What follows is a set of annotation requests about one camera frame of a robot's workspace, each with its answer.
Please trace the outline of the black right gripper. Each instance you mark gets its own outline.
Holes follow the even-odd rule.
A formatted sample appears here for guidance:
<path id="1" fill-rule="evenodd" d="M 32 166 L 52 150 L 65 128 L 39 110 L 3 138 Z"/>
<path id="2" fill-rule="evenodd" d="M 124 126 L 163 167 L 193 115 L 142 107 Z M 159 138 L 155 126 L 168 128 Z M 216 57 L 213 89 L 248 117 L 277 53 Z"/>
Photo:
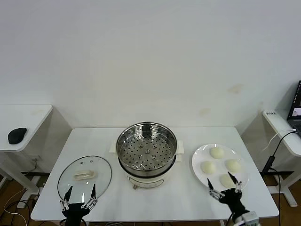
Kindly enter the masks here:
<path id="1" fill-rule="evenodd" d="M 237 178 L 230 172 L 228 172 L 228 175 L 234 183 L 235 187 L 219 192 L 214 189 L 211 181 L 209 180 L 209 178 L 207 178 L 209 195 L 216 200 L 220 200 L 220 203 L 228 205 L 234 217 L 240 217 L 241 215 L 249 212 L 249 210 L 247 210 L 241 202 L 242 182 L 238 181 Z"/>

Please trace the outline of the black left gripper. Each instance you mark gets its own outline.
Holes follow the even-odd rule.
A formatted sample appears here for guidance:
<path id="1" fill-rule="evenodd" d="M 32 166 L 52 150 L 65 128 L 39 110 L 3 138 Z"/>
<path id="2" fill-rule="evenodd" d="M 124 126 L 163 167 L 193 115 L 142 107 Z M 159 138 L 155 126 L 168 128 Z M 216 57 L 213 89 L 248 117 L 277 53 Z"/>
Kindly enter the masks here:
<path id="1" fill-rule="evenodd" d="M 60 200 L 62 207 L 62 214 L 64 219 L 61 220 L 62 226 L 80 226 L 81 223 L 87 226 L 88 223 L 83 219 L 84 216 L 90 213 L 90 209 L 93 209 L 97 203 L 96 184 L 93 185 L 91 197 L 86 203 L 72 203 L 69 205 L 73 186 L 70 186 L 65 193 L 64 198 Z"/>

